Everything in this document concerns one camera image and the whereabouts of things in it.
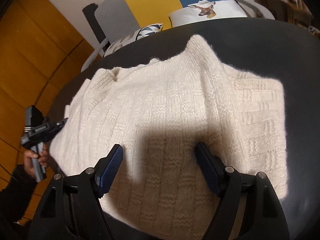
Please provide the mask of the black sleeved left forearm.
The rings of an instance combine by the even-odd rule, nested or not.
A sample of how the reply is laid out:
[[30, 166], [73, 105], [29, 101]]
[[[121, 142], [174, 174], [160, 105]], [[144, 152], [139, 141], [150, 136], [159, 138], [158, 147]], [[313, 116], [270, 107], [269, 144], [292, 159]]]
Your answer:
[[25, 171], [24, 166], [17, 165], [7, 187], [1, 191], [1, 228], [17, 225], [28, 208], [36, 185], [36, 179]]

